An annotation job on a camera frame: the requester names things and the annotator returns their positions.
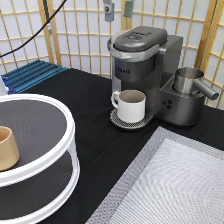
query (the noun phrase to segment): white rim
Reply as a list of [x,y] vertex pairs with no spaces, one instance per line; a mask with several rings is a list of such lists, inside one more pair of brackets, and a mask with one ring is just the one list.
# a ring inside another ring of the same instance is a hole
[[48,205],[44,206],[43,208],[37,210],[36,212],[33,212],[29,215],[16,218],[16,219],[8,219],[1,221],[0,224],[34,224],[38,223],[50,215],[52,215],[54,212],[56,212],[71,196],[72,192],[75,189],[75,186],[77,185],[78,178],[80,174],[80,166],[79,161],[77,159],[77,169],[73,170],[71,179],[66,186],[66,188],[62,191],[62,193],[56,197],[52,202],[50,202]]
[[0,173],[0,187],[23,181],[45,170],[65,153],[75,135],[75,123],[72,114],[69,109],[60,101],[51,97],[36,94],[16,94],[0,97],[0,102],[13,100],[36,100],[50,103],[56,106],[65,115],[67,129],[58,144],[42,157],[22,167]]

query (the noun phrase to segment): black countertop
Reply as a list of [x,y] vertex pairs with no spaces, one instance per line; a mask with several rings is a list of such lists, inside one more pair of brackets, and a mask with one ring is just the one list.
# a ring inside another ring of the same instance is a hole
[[109,119],[111,85],[110,79],[70,69],[26,91],[60,100],[76,124],[79,182],[68,201],[43,224],[85,223],[158,126],[224,150],[224,111],[207,106],[194,127],[178,128],[155,119],[138,132],[118,130]]

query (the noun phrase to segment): shoji screen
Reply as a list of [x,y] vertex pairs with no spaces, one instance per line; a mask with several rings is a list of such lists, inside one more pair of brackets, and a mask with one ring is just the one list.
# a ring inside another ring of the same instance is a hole
[[[50,14],[61,0],[48,0]],[[52,22],[54,43],[63,66],[93,74],[110,75],[111,60],[107,40],[121,30],[121,0],[115,3],[115,21],[104,21],[102,0],[68,0]]]
[[221,94],[219,99],[207,101],[208,105],[224,110],[224,0],[217,3],[201,69],[206,83]]
[[194,67],[210,2],[214,1],[136,0],[132,27],[154,26],[165,28],[170,35],[182,36],[179,66]]
[[[0,1],[1,54],[19,47],[42,27],[45,17],[40,14],[39,8],[43,8],[43,2],[39,0]],[[50,43],[46,43],[47,37],[49,37],[49,35],[47,36],[48,31],[46,31],[42,31],[33,41],[19,51],[0,59],[0,75],[36,59],[49,61],[50,57],[51,60],[51,46]]]

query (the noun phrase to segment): coffee maker drip tray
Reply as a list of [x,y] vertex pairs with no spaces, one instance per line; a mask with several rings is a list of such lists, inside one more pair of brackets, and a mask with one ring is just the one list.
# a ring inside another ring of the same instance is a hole
[[144,128],[153,118],[154,116],[151,114],[145,114],[145,117],[136,123],[127,123],[122,121],[117,116],[117,109],[114,109],[110,113],[110,120],[112,123],[117,126],[120,129],[126,130],[126,131],[137,131],[138,129]]

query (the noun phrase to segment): black cable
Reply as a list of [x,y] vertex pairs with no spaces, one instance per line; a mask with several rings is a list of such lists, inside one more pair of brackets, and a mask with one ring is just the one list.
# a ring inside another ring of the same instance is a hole
[[64,0],[61,5],[59,6],[59,8],[52,14],[52,16],[47,20],[47,22],[40,28],[40,30],[38,30],[29,40],[27,40],[24,44],[22,44],[20,47],[8,52],[8,53],[5,53],[3,55],[0,55],[0,58],[8,55],[8,54],[11,54],[15,51],[18,51],[19,49],[21,49],[22,47],[24,47],[25,45],[27,45],[31,40],[33,40],[43,29],[44,27],[54,18],[54,16],[58,13],[58,11],[63,7],[63,5],[65,4],[67,0]]

